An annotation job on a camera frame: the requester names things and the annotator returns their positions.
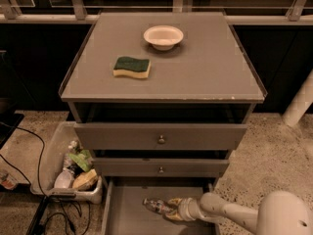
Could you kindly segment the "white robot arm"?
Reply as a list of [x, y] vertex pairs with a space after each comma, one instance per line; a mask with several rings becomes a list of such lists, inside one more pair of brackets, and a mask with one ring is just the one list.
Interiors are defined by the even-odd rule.
[[175, 201], [177, 221], [228, 219], [253, 235], [312, 235], [312, 77], [280, 115], [254, 115], [215, 192]]

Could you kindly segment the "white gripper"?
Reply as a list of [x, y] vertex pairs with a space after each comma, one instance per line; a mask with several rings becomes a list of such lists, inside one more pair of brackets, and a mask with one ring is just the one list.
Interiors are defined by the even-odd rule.
[[200, 204], [194, 198], [173, 198], [168, 201], [171, 206], [178, 207], [178, 212], [166, 213], [165, 218], [172, 221], [194, 221], [201, 218]]

